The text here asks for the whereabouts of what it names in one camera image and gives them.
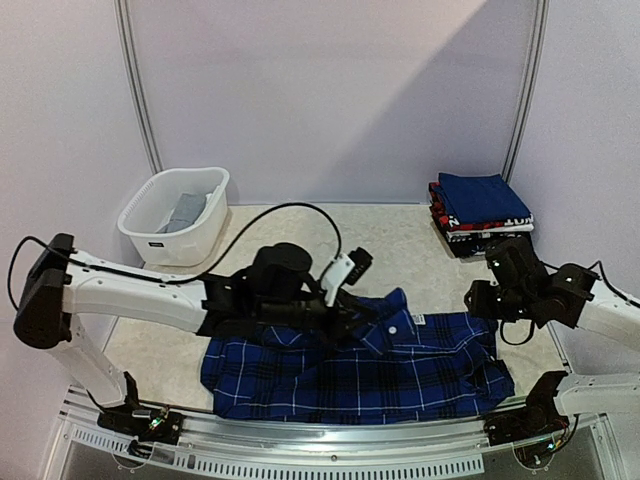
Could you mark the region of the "blue plaid shirt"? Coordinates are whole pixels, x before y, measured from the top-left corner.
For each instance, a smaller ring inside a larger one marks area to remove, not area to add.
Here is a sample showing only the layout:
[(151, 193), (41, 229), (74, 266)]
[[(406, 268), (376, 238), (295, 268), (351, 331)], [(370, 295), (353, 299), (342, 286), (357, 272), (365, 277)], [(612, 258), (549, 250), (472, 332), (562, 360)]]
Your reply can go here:
[(215, 415), (348, 425), (478, 416), (515, 393), (497, 323), (467, 312), (411, 314), (404, 291), (366, 298), (376, 318), (335, 346), (315, 332), (261, 327), (212, 339), (200, 383)]

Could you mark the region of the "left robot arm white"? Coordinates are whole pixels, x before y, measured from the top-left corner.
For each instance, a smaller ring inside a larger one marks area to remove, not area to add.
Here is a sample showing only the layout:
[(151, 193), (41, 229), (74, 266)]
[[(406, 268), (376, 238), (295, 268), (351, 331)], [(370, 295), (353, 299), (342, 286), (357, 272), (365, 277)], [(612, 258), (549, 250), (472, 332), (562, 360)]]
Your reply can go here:
[(126, 433), (138, 434), (149, 415), (136, 382), (86, 336), (82, 315), (128, 317), (211, 338), (248, 338), (283, 326), (335, 342), (373, 318), (346, 290), (372, 260), (363, 248), (341, 252), (314, 279), (310, 254), (281, 242), (260, 248), (230, 276), (171, 277), (106, 262), (58, 234), (27, 274), (13, 329), (22, 343), (56, 358)]

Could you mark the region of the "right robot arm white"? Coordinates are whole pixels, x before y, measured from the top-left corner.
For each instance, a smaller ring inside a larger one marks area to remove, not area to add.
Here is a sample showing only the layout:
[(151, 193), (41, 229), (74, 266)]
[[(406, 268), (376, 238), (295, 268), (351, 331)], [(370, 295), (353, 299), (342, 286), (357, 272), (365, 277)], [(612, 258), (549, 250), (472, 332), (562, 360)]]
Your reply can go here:
[(546, 266), (531, 243), (514, 237), (490, 244), (492, 280), (475, 280), (464, 297), (469, 312), (502, 323), (560, 327), (568, 364), (541, 375), (517, 415), (537, 436), (555, 417), (639, 412), (639, 300), (612, 285), (602, 266)]

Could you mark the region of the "white plastic laundry basket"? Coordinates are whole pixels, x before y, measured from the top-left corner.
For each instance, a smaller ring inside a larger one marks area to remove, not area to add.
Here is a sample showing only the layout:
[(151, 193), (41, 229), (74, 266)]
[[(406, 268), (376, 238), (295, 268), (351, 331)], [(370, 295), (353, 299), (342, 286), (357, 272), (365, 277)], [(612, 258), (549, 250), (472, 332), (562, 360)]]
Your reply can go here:
[(147, 264), (203, 262), (226, 222), (229, 172), (175, 168), (152, 176), (120, 214), (117, 226)]

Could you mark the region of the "white folded garment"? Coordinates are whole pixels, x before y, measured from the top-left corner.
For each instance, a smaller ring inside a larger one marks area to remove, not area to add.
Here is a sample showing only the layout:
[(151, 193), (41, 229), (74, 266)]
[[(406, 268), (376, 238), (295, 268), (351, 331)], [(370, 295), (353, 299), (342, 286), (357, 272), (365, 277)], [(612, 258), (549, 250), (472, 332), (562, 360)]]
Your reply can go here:
[(489, 234), (531, 232), (533, 230), (534, 224), (530, 222), (506, 222), (500, 227), (446, 231), (445, 237), (447, 239), (452, 239), (454, 237), (461, 237), (465, 235), (479, 235), (481, 238), (486, 238)]

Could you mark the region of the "red black folded garment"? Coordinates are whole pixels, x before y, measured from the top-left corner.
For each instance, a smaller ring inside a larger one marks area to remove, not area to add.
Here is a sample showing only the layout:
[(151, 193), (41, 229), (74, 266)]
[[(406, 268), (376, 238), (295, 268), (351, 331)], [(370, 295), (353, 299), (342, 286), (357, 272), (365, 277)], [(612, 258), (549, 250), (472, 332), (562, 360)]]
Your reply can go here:
[(434, 218), (436, 225), (439, 227), (443, 227), (445, 231), (500, 227), (506, 222), (530, 222), (534, 224), (532, 215), (527, 218), (491, 220), (478, 223), (464, 223), (454, 213), (454, 209), (446, 198), (446, 195), (444, 194), (444, 191), (441, 188), (439, 182), (430, 182), (428, 185), (428, 192), (431, 198), (431, 205), (429, 209), (431, 211), (432, 217)]

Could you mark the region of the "grey folded garment in basket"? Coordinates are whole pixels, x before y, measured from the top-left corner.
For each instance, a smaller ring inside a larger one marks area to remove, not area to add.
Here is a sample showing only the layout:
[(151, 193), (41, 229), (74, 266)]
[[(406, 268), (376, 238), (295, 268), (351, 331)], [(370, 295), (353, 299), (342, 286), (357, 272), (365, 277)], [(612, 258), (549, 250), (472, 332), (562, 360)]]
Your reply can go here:
[(183, 193), (164, 224), (157, 230), (157, 233), (178, 232), (193, 225), (204, 212), (211, 196), (211, 193)]

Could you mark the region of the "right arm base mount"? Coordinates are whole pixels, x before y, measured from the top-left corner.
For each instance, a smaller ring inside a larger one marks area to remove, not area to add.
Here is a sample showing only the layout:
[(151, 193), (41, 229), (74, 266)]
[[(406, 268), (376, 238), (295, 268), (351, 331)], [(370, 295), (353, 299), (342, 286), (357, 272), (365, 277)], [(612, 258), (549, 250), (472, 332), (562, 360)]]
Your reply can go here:
[(489, 444), (511, 444), (517, 463), (526, 469), (547, 468), (554, 455), (572, 440), (579, 425), (579, 414), (573, 418), (563, 415), (554, 402), (561, 381), (568, 376), (564, 371), (546, 372), (523, 406), (484, 415), (483, 430)]

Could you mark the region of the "aluminium front rail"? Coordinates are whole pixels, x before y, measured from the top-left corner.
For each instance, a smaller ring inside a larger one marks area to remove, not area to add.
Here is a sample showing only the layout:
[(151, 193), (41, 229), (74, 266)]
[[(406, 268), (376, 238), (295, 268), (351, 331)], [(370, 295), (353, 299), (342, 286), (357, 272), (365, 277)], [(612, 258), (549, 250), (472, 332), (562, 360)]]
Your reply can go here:
[(101, 428), (85, 391), (71, 386), (60, 408), (44, 479), (623, 479), (604, 415), (584, 415), (560, 452), (543, 457), (538, 437), (491, 445), (475, 418), (397, 425), (328, 426), (243, 422), (182, 408), (176, 444), (146, 458), (130, 437)]

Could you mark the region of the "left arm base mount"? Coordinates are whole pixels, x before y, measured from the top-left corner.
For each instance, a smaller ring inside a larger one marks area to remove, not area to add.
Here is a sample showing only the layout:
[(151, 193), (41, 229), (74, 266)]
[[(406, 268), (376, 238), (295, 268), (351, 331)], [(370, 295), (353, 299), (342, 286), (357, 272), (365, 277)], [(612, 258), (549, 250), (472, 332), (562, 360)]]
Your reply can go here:
[(124, 372), (126, 395), (124, 403), (115, 407), (98, 404), (99, 427), (131, 437), (127, 454), (143, 460), (152, 456), (156, 443), (177, 445), (183, 429), (185, 416), (168, 405), (146, 407), (141, 404), (136, 381)]

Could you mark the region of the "right wall aluminium profile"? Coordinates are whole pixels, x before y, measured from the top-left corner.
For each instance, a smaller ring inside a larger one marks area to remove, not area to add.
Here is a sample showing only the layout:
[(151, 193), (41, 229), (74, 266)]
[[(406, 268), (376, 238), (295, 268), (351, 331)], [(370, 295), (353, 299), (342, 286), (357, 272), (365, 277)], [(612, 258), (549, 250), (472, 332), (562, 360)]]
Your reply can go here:
[(533, 102), (536, 79), (540, 68), (549, 13), (549, 1), (534, 2), (534, 19), (526, 51), (523, 76), (517, 102), (516, 117), (501, 171), (502, 179), (509, 184), (513, 178), (519, 151), (524, 140), (525, 129)]

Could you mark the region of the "wall aluminium profile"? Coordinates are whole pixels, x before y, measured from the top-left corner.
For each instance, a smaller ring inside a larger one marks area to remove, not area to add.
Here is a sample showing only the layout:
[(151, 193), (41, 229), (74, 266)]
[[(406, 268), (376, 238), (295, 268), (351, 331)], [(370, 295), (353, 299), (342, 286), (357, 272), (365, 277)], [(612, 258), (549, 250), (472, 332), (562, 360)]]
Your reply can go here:
[(513, 178), (519, 151), (524, 140), (525, 129), (533, 102), (536, 79), (540, 68), (549, 13), (549, 1), (534, 2), (534, 19), (526, 51), (523, 76), (517, 102), (516, 117), (501, 171), (502, 179), (509, 184)]
[(143, 148), (145, 150), (151, 172), (153, 174), (157, 174), (163, 170), (164, 166), (155, 139), (137, 58), (131, 5), (130, 2), (126, 0), (115, 0), (114, 7), (116, 23), (119, 29), (125, 73), (129, 83), (129, 89), (134, 112), (139, 125)]

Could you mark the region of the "left wall aluminium profile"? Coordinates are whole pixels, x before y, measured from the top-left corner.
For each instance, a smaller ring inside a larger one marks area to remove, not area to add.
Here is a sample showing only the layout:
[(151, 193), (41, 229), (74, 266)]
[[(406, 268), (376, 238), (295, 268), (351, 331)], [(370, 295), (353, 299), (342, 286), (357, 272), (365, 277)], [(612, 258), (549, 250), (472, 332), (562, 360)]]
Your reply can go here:
[(155, 139), (137, 58), (131, 5), (130, 2), (126, 0), (115, 0), (114, 7), (116, 23), (119, 29), (125, 73), (129, 83), (129, 89), (134, 112), (139, 125), (143, 148), (145, 150), (151, 172), (153, 174), (157, 174), (163, 170), (164, 166)]

